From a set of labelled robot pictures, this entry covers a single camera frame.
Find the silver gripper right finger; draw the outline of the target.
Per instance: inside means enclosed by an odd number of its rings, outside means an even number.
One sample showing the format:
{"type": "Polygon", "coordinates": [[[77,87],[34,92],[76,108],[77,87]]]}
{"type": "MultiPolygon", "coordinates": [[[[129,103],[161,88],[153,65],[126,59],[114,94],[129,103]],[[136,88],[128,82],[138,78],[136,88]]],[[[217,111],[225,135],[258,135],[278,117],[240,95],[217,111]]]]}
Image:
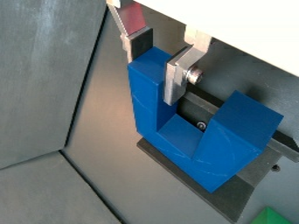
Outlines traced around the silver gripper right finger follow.
{"type": "Polygon", "coordinates": [[[196,62],[209,49],[210,35],[186,25],[184,42],[188,46],[170,57],[165,64],[162,100],[169,106],[184,95],[186,84],[194,85],[201,80],[201,70],[196,62]]]}

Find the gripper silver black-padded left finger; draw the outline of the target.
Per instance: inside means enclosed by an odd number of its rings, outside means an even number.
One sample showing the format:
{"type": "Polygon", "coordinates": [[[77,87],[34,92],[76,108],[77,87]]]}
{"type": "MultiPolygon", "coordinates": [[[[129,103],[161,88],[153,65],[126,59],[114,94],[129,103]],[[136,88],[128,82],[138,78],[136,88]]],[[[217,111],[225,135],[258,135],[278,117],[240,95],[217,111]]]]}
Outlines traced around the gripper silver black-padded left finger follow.
{"type": "Polygon", "coordinates": [[[106,0],[106,7],[120,31],[126,60],[132,62],[153,47],[153,29],[145,25],[141,5],[134,0],[106,0]]]}

